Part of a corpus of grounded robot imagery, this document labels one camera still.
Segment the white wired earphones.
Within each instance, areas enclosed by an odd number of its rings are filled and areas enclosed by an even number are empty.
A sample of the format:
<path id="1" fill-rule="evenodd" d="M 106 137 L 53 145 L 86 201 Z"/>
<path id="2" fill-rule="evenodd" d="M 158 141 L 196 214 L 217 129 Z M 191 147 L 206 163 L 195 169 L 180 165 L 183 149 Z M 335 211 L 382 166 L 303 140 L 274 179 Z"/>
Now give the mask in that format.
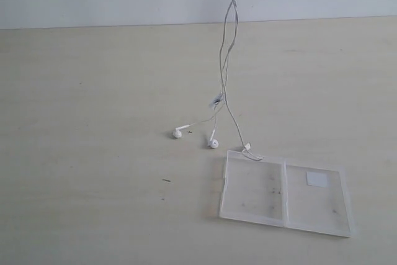
<path id="1" fill-rule="evenodd" d="M 226 30 L 228 26 L 229 16 L 232 14 L 234 16 L 233 21 L 233 38 L 231 42 L 227 44 L 226 42 Z M 230 65 L 230 54 L 235 46 L 236 39 L 238 36 L 238 29 L 239 29 L 239 12 L 238 12 L 238 5 L 236 0 L 230 0 L 227 10 L 225 12 L 225 16 L 223 19 L 223 31 L 222 31 L 222 38 L 221 44 L 218 52 L 218 62 L 219 62 L 219 72 L 220 72 L 220 92 L 219 94 L 211 101 L 210 108 L 213 110 L 212 116 L 208 119 L 201 120 L 198 122 L 194 122 L 191 124 L 182 125 L 179 127 L 174 128 L 172 131 L 172 138 L 178 140 L 182 138 L 182 131 L 186 130 L 190 127 L 201 125 L 206 122 L 213 122 L 213 130 L 210 134 L 210 137 L 207 141 L 207 146 L 210 149 L 217 149 L 219 147 L 218 140 L 215 139 L 215 133 L 218 125 L 218 114 L 221 112 L 222 109 L 226 109 L 236 127 L 236 131 L 238 134 L 239 141 L 241 143 L 241 154 L 251 160 L 251 161 L 262 161 L 263 157 L 258 156 L 252 152 L 252 146 L 249 142 L 245 142 L 243 138 L 243 134 L 241 128 L 238 124 L 234 113 L 231 110 L 229 100 L 228 100 L 228 93 L 227 93 L 227 83 L 228 83 L 228 71 Z"/>

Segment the clear plastic open case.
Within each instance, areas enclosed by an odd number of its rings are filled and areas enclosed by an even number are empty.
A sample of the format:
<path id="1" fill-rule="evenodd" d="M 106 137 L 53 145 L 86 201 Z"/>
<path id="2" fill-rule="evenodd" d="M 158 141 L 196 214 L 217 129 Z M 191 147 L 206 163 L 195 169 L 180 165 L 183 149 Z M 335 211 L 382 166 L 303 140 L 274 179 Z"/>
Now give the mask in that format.
<path id="1" fill-rule="evenodd" d="M 253 161 L 228 151 L 219 216 L 350 238 L 354 221 L 344 172 L 291 159 Z"/>

